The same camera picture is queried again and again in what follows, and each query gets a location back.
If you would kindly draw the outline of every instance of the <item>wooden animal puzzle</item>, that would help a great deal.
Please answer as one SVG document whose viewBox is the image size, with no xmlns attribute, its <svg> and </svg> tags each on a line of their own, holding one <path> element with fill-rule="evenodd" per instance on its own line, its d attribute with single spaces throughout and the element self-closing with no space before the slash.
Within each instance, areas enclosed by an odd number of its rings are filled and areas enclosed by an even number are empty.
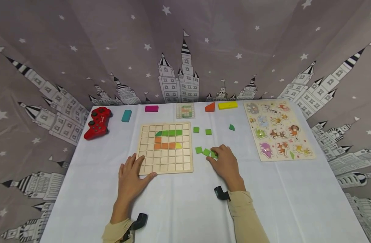
<svg viewBox="0 0 371 243">
<path fill-rule="evenodd" d="M 176 104 L 176 118 L 195 118 L 195 107 L 193 103 L 177 103 Z"/>
<path fill-rule="evenodd" d="M 140 175 L 193 172 L 191 123 L 141 126 L 138 156 L 145 156 Z"/>
<path fill-rule="evenodd" d="M 252 100 L 244 107 L 261 161 L 316 158 L 288 100 Z"/>
</svg>

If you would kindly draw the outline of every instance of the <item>wooden board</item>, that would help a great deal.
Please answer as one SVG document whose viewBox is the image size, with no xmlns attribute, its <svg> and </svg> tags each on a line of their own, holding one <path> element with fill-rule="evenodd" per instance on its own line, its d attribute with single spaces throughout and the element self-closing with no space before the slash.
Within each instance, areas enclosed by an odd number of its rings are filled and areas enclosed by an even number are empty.
<svg viewBox="0 0 371 243">
<path fill-rule="evenodd" d="M 261 161 L 316 158 L 288 100 L 251 100 L 244 107 Z"/>
<path fill-rule="evenodd" d="M 141 126 L 138 156 L 145 156 L 139 174 L 193 172 L 191 123 Z"/>
</svg>

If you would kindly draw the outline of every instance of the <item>spire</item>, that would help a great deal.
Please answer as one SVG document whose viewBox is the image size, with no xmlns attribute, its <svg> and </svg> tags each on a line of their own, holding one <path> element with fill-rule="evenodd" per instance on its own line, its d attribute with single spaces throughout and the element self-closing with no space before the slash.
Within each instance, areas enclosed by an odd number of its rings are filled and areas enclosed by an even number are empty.
<svg viewBox="0 0 371 243">
<path fill-rule="evenodd" d="M 159 65 L 160 66 L 170 66 L 169 62 L 165 59 L 165 55 L 162 53 L 162 58 L 159 62 Z"/>
</svg>

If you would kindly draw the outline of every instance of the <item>hand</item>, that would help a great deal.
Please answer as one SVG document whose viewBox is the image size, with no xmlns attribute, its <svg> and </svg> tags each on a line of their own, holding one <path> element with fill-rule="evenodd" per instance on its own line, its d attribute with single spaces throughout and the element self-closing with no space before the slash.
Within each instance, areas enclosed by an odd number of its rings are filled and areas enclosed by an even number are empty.
<svg viewBox="0 0 371 243">
<path fill-rule="evenodd" d="M 231 192 L 246 191 L 245 183 L 239 174 L 238 161 L 230 147 L 222 144 L 211 148 L 212 153 L 218 154 L 218 160 L 208 156 L 206 159 L 211 163 L 216 173 L 224 179 Z"/>
</svg>

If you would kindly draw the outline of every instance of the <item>red game controller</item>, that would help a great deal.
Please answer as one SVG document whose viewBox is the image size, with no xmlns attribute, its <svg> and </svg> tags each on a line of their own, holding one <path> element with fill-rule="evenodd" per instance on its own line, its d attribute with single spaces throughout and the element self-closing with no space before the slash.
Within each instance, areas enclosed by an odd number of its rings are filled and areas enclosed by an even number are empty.
<svg viewBox="0 0 371 243">
<path fill-rule="evenodd" d="M 89 130 L 84 134 L 86 140 L 91 140 L 109 133 L 107 128 L 108 121 L 113 114 L 111 110 L 106 107 L 99 107 L 92 110 L 92 121 L 88 122 Z"/>
</svg>

